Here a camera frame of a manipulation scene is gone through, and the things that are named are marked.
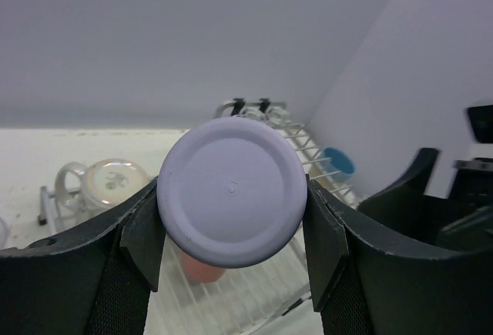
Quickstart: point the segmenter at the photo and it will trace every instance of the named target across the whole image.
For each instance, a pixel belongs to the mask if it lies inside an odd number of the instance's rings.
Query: white wall
[[[225,99],[308,120],[386,0],[0,0],[0,126],[172,126]]]
[[[463,110],[493,99],[493,0],[390,0],[310,125],[375,193],[417,148],[443,149],[428,192],[448,191],[472,137]]]

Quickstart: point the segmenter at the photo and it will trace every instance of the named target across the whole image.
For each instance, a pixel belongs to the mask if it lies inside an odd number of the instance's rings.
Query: cup handle
[[[55,198],[58,203],[61,203],[65,208],[68,208],[74,212],[77,212],[79,208],[79,200],[69,193],[65,180],[67,174],[71,173],[79,180],[82,181],[82,177],[86,173],[87,167],[82,163],[71,162],[65,164],[57,173],[55,178]]]

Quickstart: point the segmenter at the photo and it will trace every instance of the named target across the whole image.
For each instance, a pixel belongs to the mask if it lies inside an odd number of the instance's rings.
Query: blue object
[[[336,183],[345,183],[354,174],[354,164],[349,157],[335,148],[325,148],[318,159],[330,158],[320,162],[321,167],[328,173],[340,171],[330,175]]]

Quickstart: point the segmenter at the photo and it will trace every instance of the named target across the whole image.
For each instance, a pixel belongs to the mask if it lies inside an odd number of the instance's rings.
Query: wire dish rack
[[[305,172],[345,203],[356,207],[357,198],[349,183],[338,184],[320,164],[320,148],[304,124],[291,120],[286,103],[261,99],[234,99],[217,108],[214,118],[243,116],[275,128],[295,149]],[[52,233],[82,222],[87,216],[64,213],[55,194],[43,186],[40,223]],[[77,194],[78,189],[70,190]],[[181,250],[169,238],[164,244],[159,291],[152,293],[146,322],[147,335],[248,335],[310,299],[310,285],[302,226],[275,256],[256,266],[227,270],[215,283],[194,283],[180,264]]]

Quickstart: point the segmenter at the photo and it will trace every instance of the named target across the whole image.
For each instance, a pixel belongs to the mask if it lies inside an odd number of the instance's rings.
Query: metal rack frame
[[[273,107],[285,110],[287,105],[269,99],[254,102],[234,99],[221,104],[214,112],[214,118],[230,116],[231,113],[237,115],[241,109],[250,107],[265,113]],[[357,205],[359,199],[355,197],[351,184],[337,185],[332,179],[336,172],[324,171],[320,162],[330,161],[330,158],[318,157],[322,148],[315,143],[304,124],[286,122],[282,126],[274,126],[268,121],[266,124],[283,135],[300,155],[305,167],[314,167],[317,174],[310,175],[310,179],[325,180],[332,186],[330,191],[335,196],[351,206]],[[69,193],[76,196],[80,189],[70,189]],[[65,230],[65,219],[74,217],[62,214],[55,200],[55,192],[43,186],[40,198],[39,223],[48,224],[51,234]],[[241,270],[227,270],[224,278],[211,284],[193,284],[188,281],[179,264],[179,253],[179,248],[171,240],[165,243],[159,280],[161,286],[159,292],[151,295],[149,300],[149,310],[153,308],[156,313],[177,312],[173,321],[168,323],[159,316],[148,319],[157,321],[156,326],[166,333],[175,334],[176,329],[183,329],[183,333],[187,334],[211,333],[212,329],[222,335],[251,335],[311,298],[306,256],[298,239],[292,239],[280,253],[265,263]],[[273,274],[278,284],[273,284]],[[290,282],[293,280],[297,280],[296,287]],[[236,288],[242,288],[243,291],[239,293]],[[270,297],[261,303],[258,296],[266,296],[267,290]],[[235,305],[240,306],[243,317],[233,313]],[[227,321],[224,317],[230,319],[230,327],[225,325]]]

